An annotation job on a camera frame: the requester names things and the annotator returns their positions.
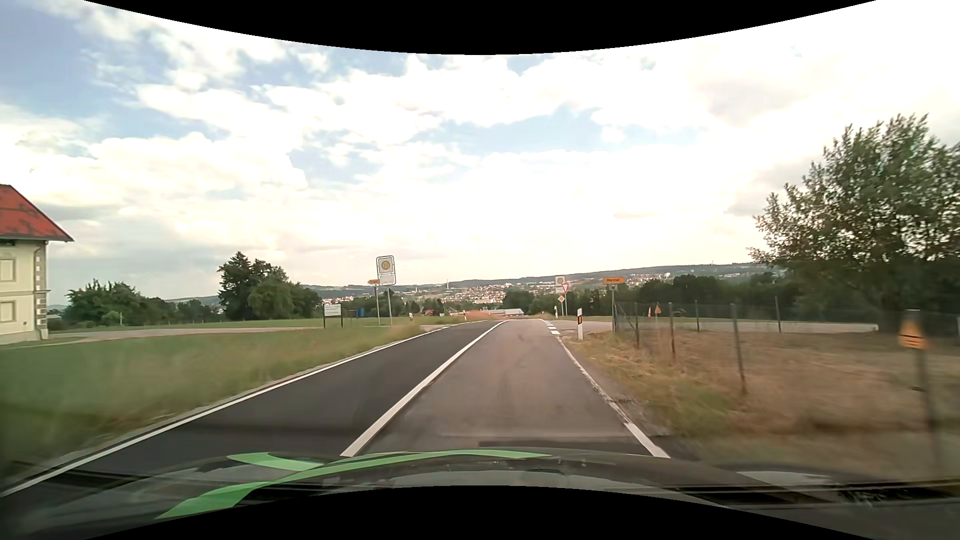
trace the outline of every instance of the field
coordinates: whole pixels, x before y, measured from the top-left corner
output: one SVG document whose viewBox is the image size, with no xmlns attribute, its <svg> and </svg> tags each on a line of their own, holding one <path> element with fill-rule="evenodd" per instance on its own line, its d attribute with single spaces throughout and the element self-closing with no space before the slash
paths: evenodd
<svg viewBox="0 0 960 540">
<path fill-rule="evenodd" d="M 926 430 L 915 353 L 869 333 L 603 332 L 575 352 L 707 462 L 785 462 L 903 479 L 960 475 L 960 347 L 932 340 L 931 398 L 944 464 Z"/>
<path fill-rule="evenodd" d="M 483 315 L 480 311 L 471 311 L 468 313 L 469 321 L 476 320 L 485 320 L 490 318 L 488 315 Z M 410 324 L 410 317 L 408 315 L 396 316 L 394 317 L 394 326 L 397 325 L 406 325 Z M 413 323 L 416 325 L 450 325 L 463 323 L 464 317 L 433 317 L 426 315 L 415 315 Z M 340 328 L 340 318 L 339 317 L 327 317 L 326 325 L 329 328 Z M 225 321 L 220 323 L 196 323 L 196 324 L 179 324 L 179 325 L 153 325 L 153 326 L 142 326 L 142 327 L 132 327 L 132 326 L 113 326 L 113 327 L 94 327 L 88 329 L 71 329 L 71 330 L 61 330 L 61 331 L 51 331 L 51 334 L 57 336 L 66 336 L 73 332 L 87 332 L 87 331 L 130 331 L 130 330 L 166 330 L 166 329 L 218 329 L 218 328 L 282 328 L 282 327 L 303 327 L 303 328 L 316 328 L 322 327 L 324 325 L 324 319 L 278 319 L 275 321 Z M 359 319 L 346 317 L 343 320 L 344 327 L 375 327 L 377 326 L 376 317 L 362 317 Z M 390 317 L 381 317 L 380 326 L 389 326 Z"/>
<path fill-rule="evenodd" d="M 327 325 L 5 350 L 0 474 L 420 332 Z"/>
</svg>

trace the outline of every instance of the building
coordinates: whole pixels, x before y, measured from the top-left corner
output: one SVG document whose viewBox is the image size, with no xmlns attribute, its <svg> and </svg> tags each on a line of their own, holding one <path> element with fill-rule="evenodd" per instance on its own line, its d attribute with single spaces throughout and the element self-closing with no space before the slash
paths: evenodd
<svg viewBox="0 0 960 540">
<path fill-rule="evenodd" d="M 0 344 L 47 338 L 47 244 L 72 242 L 12 185 L 0 184 Z"/>
</svg>

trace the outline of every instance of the red roof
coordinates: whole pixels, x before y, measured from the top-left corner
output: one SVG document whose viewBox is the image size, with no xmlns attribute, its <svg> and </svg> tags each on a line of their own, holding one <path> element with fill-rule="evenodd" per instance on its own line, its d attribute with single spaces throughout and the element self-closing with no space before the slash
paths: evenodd
<svg viewBox="0 0 960 540">
<path fill-rule="evenodd" d="M 66 231 L 7 184 L 0 184 L 0 238 L 73 241 Z"/>
</svg>

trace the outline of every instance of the asphalt road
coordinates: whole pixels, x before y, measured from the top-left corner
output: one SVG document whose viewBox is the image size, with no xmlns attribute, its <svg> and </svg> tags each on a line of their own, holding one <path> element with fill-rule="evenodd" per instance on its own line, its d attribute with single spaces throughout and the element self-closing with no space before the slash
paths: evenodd
<svg viewBox="0 0 960 540">
<path fill-rule="evenodd" d="M 433 331 L 148 432 L 129 446 L 93 454 L 92 460 L 72 463 L 76 466 L 66 474 L 11 493 L 0 506 L 17 512 L 95 489 L 77 485 L 80 477 L 145 474 L 228 454 L 339 455 L 364 440 L 385 413 L 405 403 L 411 390 L 443 365 L 446 369 L 384 422 L 359 454 L 490 445 L 648 454 L 543 321 L 510 320 L 493 329 L 497 324 Z"/>
<path fill-rule="evenodd" d="M 649 455 L 538 319 L 507 322 L 477 342 L 401 411 L 367 451 L 485 446 Z"/>
</svg>

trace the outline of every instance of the hill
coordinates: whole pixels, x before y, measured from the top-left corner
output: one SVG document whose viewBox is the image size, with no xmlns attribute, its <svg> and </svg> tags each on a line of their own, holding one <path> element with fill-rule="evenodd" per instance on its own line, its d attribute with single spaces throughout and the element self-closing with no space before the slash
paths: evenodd
<svg viewBox="0 0 960 540">
<path fill-rule="evenodd" d="M 734 262 L 730 264 L 673 264 L 666 266 L 641 266 L 639 268 L 621 268 L 619 270 L 599 270 L 595 272 L 581 272 L 577 274 L 566 274 L 569 281 L 583 280 L 590 278 L 602 278 L 604 276 L 630 276 L 631 274 L 694 274 L 696 276 L 724 276 L 727 274 L 754 274 L 769 270 L 762 264 L 752 262 Z M 527 276 L 525 278 L 500 278 L 497 280 L 462 280 L 459 282 L 450 282 L 450 288 L 469 288 L 484 285 L 493 285 L 498 283 L 535 283 L 552 282 L 556 274 L 549 276 Z M 306 285 L 320 293 L 321 297 L 330 298 L 331 296 L 361 296 L 364 294 L 373 294 L 373 287 L 367 284 L 348 284 L 348 285 Z M 395 285 L 391 288 L 396 292 L 413 292 L 417 289 L 443 288 L 444 283 L 420 283 L 412 285 Z M 204 305 L 213 305 L 219 302 L 216 296 L 199 296 L 188 298 L 177 298 L 167 302 L 186 302 L 196 298 Z"/>
</svg>

